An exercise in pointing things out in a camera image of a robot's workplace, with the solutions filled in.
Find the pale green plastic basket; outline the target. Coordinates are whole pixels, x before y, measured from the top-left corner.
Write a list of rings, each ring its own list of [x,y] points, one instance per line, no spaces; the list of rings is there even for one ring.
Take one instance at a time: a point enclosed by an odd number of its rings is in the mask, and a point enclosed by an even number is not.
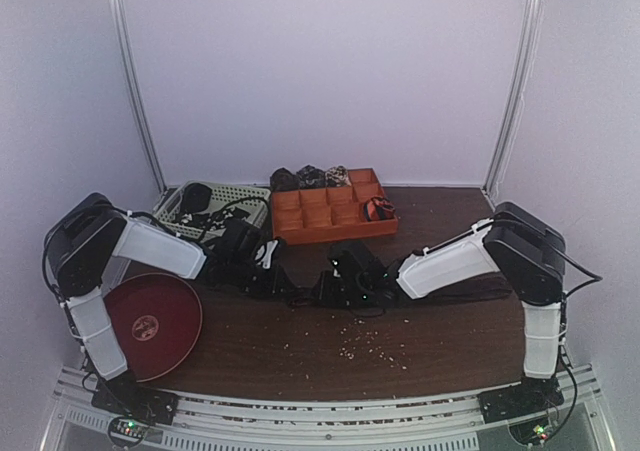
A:
[[[154,209],[153,216],[167,228],[179,235],[189,237],[204,243],[215,237],[219,237],[225,229],[225,224],[219,230],[202,230],[183,226],[175,222],[175,218],[182,214],[180,204],[184,188],[194,182],[202,183],[212,189],[211,200],[208,208],[202,213],[238,207],[250,213],[244,221],[261,228],[269,213],[271,191],[266,188],[252,186],[237,186],[202,181],[188,181],[185,184],[167,191]]]

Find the black white floral tie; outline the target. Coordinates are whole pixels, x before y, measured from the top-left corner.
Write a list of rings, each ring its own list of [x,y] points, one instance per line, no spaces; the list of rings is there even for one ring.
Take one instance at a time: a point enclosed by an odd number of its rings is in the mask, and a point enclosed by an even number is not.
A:
[[[202,230],[219,230],[229,219],[246,219],[250,213],[242,208],[230,207],[212,213],[182,213],[175,218],[177,224]]]

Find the aluminium corner post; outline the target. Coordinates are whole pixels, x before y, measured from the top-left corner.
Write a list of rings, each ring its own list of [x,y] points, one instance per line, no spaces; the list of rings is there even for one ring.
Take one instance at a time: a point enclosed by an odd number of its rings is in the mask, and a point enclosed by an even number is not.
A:
[[[486,196],[491,201],[497,200],[499,186],[504,180],[522,111],[524,110],[525,90],[535,59],[542,10],[543,0],[525,1],[509,93],[502,115],[498,139],[483,187]]]
[[[108,0],[119,52],[124,71],[126,90],[133,114],[134,124],[139,135],[143,154],[150,168],[156,188],[160,193],[167,189],[164,174],[161,169],[160,160],[153,142],[149,127],[143,97],[140,90],[139,80],[136,72],[133,50],[126,20],[124,0]]]

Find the aluminium corner post right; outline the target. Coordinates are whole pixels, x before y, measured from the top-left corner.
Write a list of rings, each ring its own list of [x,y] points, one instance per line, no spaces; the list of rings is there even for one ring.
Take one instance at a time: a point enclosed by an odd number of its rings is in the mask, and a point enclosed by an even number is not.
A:
[[[542,10],[543,0],[525,1],[509,93],[502,115],[498,139],[483,187],[486,196],[491,201],[497,200],[499,186],[504,180],[522,111],[524,110],[525,90],[535,59]]]

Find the black rolled tie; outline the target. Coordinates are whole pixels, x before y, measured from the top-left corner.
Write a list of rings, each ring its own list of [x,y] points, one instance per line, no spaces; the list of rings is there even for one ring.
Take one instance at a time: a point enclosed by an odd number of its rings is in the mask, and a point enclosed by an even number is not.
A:
[[[202,183],[188,184],[182,194],[180,211],[185,214],[204,212],[211,200],[212,189]]]

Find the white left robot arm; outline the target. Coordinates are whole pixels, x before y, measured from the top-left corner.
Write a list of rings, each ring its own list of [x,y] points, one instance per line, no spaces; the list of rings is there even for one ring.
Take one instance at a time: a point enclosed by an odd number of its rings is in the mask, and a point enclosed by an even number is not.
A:
[[[145,384],[179,367],[200,338],[204,310],[196,286],[231,286],[251,298],[294,293],[277,263],[281,246],[237,218],[212,238],[182,236],[93,193],[48,231],[42,275],[98,392],[133,415],[143,407]]]

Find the red navy striped tie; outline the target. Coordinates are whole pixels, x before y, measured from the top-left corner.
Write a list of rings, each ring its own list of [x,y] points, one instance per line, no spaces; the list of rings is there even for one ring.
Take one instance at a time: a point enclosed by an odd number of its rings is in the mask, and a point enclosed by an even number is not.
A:
[[[397,284],[400,294],[400,301],[397,306],[387,308],[402,308],[413,306],[437,306],[449,304],[467,304],[484,301],[502,300],[508,298],[512,294],[512,289],[500,277],[481,276],[463,282],[454,283],[453,285],[439,288],[427,294],[426,297],[413,299],[409,297]],[[312,288],[299,292],[288,300],[288,306],[292,308],[300,308],[305,306],[326,308],[316,305],[312,302],[310,292]]]

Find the brown patterned rolled tie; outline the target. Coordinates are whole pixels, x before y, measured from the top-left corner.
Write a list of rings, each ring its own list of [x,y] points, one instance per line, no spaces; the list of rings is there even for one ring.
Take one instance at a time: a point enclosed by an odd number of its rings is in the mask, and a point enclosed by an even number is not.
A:
[[[272,192],[289,192],[298,190],[298,176],[287,168],[279,168],[270,176],[270,189]]]

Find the aluminium corner post left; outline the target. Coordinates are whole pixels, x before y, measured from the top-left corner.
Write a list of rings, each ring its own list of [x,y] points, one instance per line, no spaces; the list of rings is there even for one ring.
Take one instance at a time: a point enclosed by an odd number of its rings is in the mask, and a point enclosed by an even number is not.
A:
[[[161,169],[160,160],[153,142],[149,127],[143,97],[140,90],[139,80],[136,72],[133,50],[126,20],[124,0],[108,0],[119,52],[124,71],[126,90],[133,114],[134,124],[139,135],[143,154],[150,168],[156,188],[160,193],[167,189],[164,174]]]

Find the orange wooden divider tray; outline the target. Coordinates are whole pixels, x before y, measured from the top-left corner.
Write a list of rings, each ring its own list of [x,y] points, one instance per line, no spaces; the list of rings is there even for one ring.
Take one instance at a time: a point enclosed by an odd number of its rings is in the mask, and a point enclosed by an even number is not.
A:
[[[394,219],[378,222],[367,222],[363,216],[362,205],[367,200],[386,197],[375,171],[350,169],[349,177],[351,185],[346,187],[273,193],[273,236],[293,246],[395,234],[397,213]]]

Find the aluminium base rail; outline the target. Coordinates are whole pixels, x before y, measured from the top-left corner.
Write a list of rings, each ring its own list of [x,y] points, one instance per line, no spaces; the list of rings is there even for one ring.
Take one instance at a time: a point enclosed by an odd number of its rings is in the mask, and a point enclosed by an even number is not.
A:
[[[589,366],[558,376],[564,404],[488,422],[478,391],[360,401],[240,399],[181,392],[174,421],[131,437],[137,450],[525,450],[522,427],[560,426],[546,450],[614,450]]]

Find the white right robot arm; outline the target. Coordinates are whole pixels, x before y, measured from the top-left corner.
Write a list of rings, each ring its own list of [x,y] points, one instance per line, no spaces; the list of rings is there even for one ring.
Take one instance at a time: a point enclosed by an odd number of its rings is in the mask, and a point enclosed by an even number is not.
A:
[[[566,333],[565,240],[512,202],[439,245],[385,265],[361,241],[331,246],[331,268],[311,291],[327,308],[386,310],[514,294],[524,311],[525,354],[512,401],[535,411],[558,390],[559,348]]]

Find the beige patterned rolled tie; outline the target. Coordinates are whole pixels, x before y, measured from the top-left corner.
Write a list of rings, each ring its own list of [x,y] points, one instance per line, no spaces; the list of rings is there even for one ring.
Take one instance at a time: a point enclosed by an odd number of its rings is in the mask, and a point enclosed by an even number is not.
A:
[[[348,169],[342,165],[328,168],[325,171],[325,184],[328,188],[350,186],[351,180]]]

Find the round red tray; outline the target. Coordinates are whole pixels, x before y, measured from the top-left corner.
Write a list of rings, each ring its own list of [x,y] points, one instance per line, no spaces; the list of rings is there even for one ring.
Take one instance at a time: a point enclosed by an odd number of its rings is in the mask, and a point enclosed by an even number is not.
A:
[[[129,369],[139,383],[176,369],[194,349],[203,308],[187,281],[163,273],[132,277],[104,298]]]

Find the orange navy rolled tie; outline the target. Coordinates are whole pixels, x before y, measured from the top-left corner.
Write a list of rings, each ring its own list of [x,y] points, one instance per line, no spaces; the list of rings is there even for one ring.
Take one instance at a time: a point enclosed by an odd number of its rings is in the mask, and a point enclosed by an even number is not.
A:
[[[386,221],[395,218],[394,205],[383,196],[373,196],[362,205],[363,216],[367,222]]]

